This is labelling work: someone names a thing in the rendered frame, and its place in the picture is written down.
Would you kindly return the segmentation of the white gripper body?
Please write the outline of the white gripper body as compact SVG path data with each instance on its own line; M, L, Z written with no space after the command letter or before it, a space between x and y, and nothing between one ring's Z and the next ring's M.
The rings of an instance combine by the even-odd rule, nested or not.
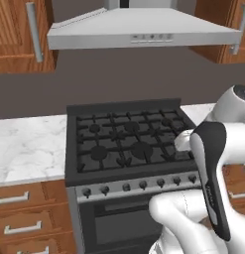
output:
M193 132L192 129L184 130L180 135L175 139L175 147L179 152L189 151L190 150L190 134Z

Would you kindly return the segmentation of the black gas hob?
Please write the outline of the black gas hob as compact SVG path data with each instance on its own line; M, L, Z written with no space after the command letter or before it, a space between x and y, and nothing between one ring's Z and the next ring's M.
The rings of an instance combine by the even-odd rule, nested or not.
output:
M195 127L178 98L72 105L66 113L68 187L196 170L192 153L175 148Z

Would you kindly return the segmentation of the wooden drawer front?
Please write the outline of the wooden drawer front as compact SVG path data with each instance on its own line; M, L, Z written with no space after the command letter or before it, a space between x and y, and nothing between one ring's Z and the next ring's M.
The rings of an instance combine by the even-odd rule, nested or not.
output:
M39 238L0 243L0 254L16 254L19 250L40 251L46 246L50 247L50 254L77 254L71 231Z
M42 229L26 233L5 235L4 228L10 225L12 228L35 225L42 222ZM38 237L48 234L72 231L70 215L67 203L43 205L35 208L15 209L0 213L0 242Z
M245 192L245 184L243 184L241 187L239 187L238 185L235 185L234 187L229 187L228 190L232 191L233 193L242 193L242 192ZM245 215L245 198L233 199L229 195L229 199L230 199L232 207L236 211L238 211L238 212L240 212L240 213Z
M0 204L0 211L67 201L64 180L1 187L0 197L19 196L25 191L29 192L27 201Z
M245 184L245 170L243 165L227 165L223 167L223 176L227 188Z

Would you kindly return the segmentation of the dark oven door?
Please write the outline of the dark oven door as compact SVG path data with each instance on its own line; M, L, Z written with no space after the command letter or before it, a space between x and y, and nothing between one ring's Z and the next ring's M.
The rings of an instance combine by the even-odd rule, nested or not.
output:
M106 204L150 201L149 194L81 203L79 214L85 254L147 254L162 225L145 209L106 211Z

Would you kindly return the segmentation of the grey range hood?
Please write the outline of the grey range hood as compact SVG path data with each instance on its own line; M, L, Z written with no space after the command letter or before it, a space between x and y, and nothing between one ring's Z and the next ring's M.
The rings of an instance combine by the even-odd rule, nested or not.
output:
M239 30L173 8L100 8L52 24L51 50L236 45Z

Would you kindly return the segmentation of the wooden wall cupboard door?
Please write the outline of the wooden wall cupboard door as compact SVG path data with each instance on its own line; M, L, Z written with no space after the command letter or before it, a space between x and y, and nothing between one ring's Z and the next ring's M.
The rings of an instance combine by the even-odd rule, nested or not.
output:
M238 46L196 46L192 51L216 64L245 64L245 0L196 0L194 16L242 31Z
M26 3L34 2L43 61L34 52ZM58 51L51 51L47 34L54 21L52 0L0 0L0 73L50 72Z

